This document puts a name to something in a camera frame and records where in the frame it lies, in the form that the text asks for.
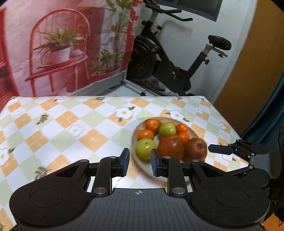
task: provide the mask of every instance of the fruit plate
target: fruit plate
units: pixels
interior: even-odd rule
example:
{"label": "fruit plate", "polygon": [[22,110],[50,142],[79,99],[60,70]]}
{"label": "fruit plate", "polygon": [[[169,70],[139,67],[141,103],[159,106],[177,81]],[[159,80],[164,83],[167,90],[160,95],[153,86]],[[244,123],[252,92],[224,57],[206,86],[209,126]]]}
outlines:
{"label": "fruit plate", "polygon": [[[153,117],[151,119],[156,119],[156,120],[163,120],[165,123],[168,122],[172,122],[174,123],[174,125],[178,125],[179,123],[182,123],[178,120],[172,119],[172,118],[166,118],[166,117]],[[153,176],[153,171],[152,171],[152,167],[151,167],[151,162],[149,161],[144,161],[144,160],[140,160],[135,152],[135,147],[136,147],[136,143],[137,143],[137,133],[142,130],[145,129],[145,120],[140,123],[134,130],[133,134],[132,134],[132,140],[131,140],[131,154],[134,158],[134,160],[136,161],[136,163],[139,165],[139,167],[145,172],[147,173],[149,176],[151,176],[152,178],[158,179],[162,182],[167,182],[167,179],[165,177],[155,177]],[[187,133],[189,134],[190,138],[198,138],[198,136],[195,134],[195,132],[193,130],[190,129],[190,127],[188,127],[188,131]],[[156,143],[157,147],[159,144],[159,138],[156,135],[154,137],[154,142]],[[185,177],[185,181],[188,184],[189,180],[188,177]]]}

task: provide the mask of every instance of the floral tablecloth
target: floral tablecloth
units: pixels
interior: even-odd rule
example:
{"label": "floral tablecloth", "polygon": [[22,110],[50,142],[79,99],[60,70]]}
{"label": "floral tablecloth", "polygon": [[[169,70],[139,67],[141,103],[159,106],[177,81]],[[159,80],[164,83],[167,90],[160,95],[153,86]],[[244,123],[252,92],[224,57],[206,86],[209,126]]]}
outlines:
{"label": "floral tablecloth", "polygon": [[[191,97],[12,97],[0,113],[0,222],[3,231],[15,221],[11,194],[80,159],[99,162],[129,147],[135,127],[150,117],[172,117],[208,144],[239,138],[229,123],[202,96]],[[247,166],[239,157],[208,153],[205,160],[224,171]],[[166,184],[147,176],[130,159],[127,176],[114,187],[157,188]]]}

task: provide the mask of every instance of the apple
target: apple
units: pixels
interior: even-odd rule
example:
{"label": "apple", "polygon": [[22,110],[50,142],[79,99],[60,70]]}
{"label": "apple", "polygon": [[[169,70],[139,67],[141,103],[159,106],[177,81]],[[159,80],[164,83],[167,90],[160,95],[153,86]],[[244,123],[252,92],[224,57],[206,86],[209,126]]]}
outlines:
{"label": "apple", "polygon": [[203,139],[192,138],[184,145],[183,161],[190,163],[192,160],[204,161],[207,156],[207,145]]}
{"label": "apple", "polygon": [[141,160],[151,159],[151,150],[156,148],[156,144],[152,139],[145,138],[137,142],[135,152]]}
{"label": "apple", "polygon": [[175,135],[177,132],[176,127],[173,123],[164,123],[160,126],[158,131],[159,138],[162,138],[165,135]]}
{"label": "apple", "polygon": [[160,139],[157,151],[160,157],[170,156],[181,160],[184,154],[184,145],[177,135],[165,135]]}

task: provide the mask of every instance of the metal screw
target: metal screw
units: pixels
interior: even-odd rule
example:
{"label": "metal screw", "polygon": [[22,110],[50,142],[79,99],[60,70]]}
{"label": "metal screw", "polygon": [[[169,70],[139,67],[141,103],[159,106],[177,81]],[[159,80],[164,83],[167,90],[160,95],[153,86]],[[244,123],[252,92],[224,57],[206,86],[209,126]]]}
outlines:
{"label": "metal screw", "polygon": [[183,194],[183,193],[185,193],[185,189],[182,188],[182,187],[175,187],[175,188],[172,189],[172,192],[174,194]]}
{"label": "metal screw", "polygon": [[94,193],[95,193],[95,194],[102,195],[102,194],[107,193],[107,189],[104,188],[104,187],[94,188]]}

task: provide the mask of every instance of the green apple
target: green apple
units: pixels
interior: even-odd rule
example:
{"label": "green apple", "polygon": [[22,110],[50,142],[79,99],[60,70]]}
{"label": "green apple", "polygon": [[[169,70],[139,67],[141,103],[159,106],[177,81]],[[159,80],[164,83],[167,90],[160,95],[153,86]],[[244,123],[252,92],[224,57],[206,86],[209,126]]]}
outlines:
{"label": "green apple", "polygon": [[141,160],[151,159],[151,150],[156,148],[156,143],[152,139],[141,139],[136,144],[136,155]]}
{"label": "green apple", "polygon": [[175,135],[176,132],[177,130],[173,123],[164,123],[159,128],[158,136],[159,138],[162,138],[164,135]]}

